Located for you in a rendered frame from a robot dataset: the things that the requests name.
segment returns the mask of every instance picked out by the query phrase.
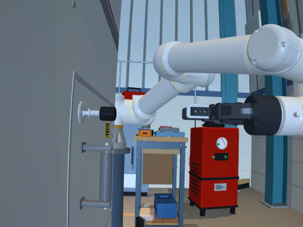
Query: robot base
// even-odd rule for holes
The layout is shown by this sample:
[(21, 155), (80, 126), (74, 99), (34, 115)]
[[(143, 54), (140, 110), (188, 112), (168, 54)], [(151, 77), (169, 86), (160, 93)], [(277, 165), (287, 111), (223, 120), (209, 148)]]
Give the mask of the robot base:
[(224, 209), (224, 208), (230, 208), (231, 209), (231, 211), (230, 211), (230, 213), (231, 214), (235, 214), (236, 213), (236, 207), (238, 207), (238, 205), (236, 205), (236, 206), (227, 206), (227, 207), (207, 207), (207, 208), (205, 208), (205, 207), (203, 207), (203, 208), (201, 208), (201, 207), (199, 207), (194, 201), (192, 201), (190, 198), (188, 198), (189, 199), (189, 205), (190, 206), (196, 206), (196, 207), (198, 207), (199, 209), (200, 209), (200, 216), (202, 216), (202, 217), (204, 217), (205, 216), (205, 211), (206, 210), (213, 210), (213, 209)]

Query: blue case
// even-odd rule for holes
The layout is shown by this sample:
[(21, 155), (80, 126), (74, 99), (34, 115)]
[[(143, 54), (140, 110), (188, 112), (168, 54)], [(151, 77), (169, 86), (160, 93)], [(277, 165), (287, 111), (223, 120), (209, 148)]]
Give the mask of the blue case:
[(156, 131), (155, 136), (163, 137), (185, 137), (185, 132), (169, 132), (169, 131)]
[(172, 194), (156, 193), (154, 207), (156, 218), (177, 217), (177, 202)]

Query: gauge dial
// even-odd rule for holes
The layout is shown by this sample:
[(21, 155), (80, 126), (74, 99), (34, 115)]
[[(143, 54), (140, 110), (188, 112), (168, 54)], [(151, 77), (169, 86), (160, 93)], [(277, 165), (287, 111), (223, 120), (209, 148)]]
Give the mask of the gauge dial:
[(216, 142), (217, 148), (223, 150), (227, 147), (227, 139), (224, 137), (220, 137)]

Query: concrete floor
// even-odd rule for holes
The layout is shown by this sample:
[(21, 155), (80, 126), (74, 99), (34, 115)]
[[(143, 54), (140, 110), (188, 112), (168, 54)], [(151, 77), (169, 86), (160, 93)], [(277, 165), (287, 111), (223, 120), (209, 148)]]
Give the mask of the concrete floor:
[[(154, 193), (171, 193), (171, 189), (150, 188), (141, 202), (153, 205)], [(188, 189), (184, 196), (184, 227), (303, 227), (303, 214), (292, 208), (270, 209), (259, 201), (264, 194), (252, 188), (238, 192), (235, 214), (229, 209), (206, 210), (201, 217), (199, 209), (189, 205)], [(134, 196), (124, 196), (123, 227), (134, 227)]]

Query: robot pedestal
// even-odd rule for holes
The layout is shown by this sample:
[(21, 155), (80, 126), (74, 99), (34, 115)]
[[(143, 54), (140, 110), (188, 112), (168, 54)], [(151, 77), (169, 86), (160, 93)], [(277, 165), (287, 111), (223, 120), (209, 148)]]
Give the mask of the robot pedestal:
[(239, 129), (191, 129), (190, 205), (205, 210), (238, 207)]

